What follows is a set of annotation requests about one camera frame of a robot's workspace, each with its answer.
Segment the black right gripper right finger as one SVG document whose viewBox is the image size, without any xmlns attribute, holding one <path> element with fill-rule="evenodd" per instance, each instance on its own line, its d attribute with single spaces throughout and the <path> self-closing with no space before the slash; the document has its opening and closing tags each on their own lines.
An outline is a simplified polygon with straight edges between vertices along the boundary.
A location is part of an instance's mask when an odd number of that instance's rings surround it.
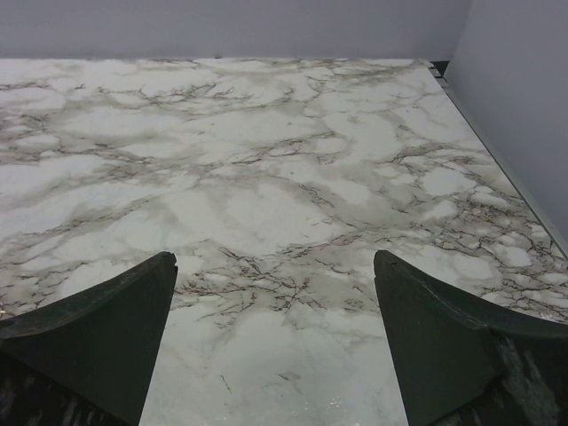
<svg viewBox="0 0 568 426">
<path fill-rule="evenodd" d="M 565 425 L 567 326 L 492 304 L 387 250 L 375 288 L 411 425 Z"/>
</svg>

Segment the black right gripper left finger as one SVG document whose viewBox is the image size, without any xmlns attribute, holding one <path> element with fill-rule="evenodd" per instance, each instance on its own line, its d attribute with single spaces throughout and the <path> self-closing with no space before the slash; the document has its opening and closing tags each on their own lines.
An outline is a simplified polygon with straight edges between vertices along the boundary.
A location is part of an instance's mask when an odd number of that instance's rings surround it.
<svg viewBox="0 0 568 426">
<path fill-rule="evenodd" d="M 3 425 L 137 425 L 178 276 L 161 252 L 1 321 Z"/>
</svg>

